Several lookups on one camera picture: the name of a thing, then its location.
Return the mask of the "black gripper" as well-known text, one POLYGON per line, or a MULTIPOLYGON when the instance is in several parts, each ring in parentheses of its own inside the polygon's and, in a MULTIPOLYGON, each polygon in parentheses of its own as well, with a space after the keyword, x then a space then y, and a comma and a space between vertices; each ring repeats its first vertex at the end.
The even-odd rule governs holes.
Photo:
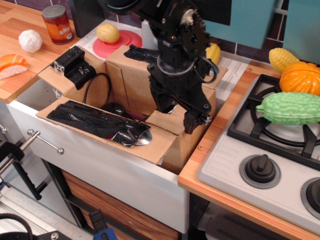
POLYGON ((184 131, 191 135, 200 125, 210 122, 212 106, 202 90, 202 84, 210 84, 205 76, 213 70, 211 61, 190 62, 184 68, 173 69, 151 63, 147 66, 150 74, 150 90, 157 110, 170 113, 176 105, 186 110, 184 131))

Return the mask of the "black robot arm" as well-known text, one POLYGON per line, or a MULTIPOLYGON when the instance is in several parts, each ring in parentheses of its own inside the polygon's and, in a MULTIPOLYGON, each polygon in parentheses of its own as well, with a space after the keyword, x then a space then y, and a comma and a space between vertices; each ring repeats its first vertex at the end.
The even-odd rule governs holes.
POLYGON ((136 14, 148 21, 157 40, 156 63, 147 66, 150 91, 158 111, 185 109, 184 130, 192 134, 211 121, 212 106, 203 84, 213 83, 219 68, 206 57, 211 35, 197 7, 190 0, 101 0, 103 9, 117 14, 136 14))

